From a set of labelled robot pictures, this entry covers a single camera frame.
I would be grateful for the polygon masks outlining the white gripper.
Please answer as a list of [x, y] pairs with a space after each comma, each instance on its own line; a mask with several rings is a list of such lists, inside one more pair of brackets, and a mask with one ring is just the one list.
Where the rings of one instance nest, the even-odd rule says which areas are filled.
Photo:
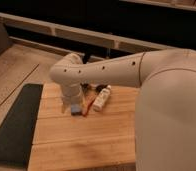
[[71, 113], [72, 105], [79, 105], [82, 110], [83, 94], [81, 86], [79, 84], [61, 85], [60, 88], [62, 91], [61, 99], [63, 102], [62, 111]]

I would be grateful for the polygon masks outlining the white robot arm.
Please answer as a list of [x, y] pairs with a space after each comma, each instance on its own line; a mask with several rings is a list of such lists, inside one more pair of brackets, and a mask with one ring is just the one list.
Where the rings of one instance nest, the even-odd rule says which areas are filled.
[[196, 51], [167, 49], [84, 64], [71, 53], [50, 69], [63, 100], [80, 100], [80, 85], [138, 87], [137, 171], [196, 171]]

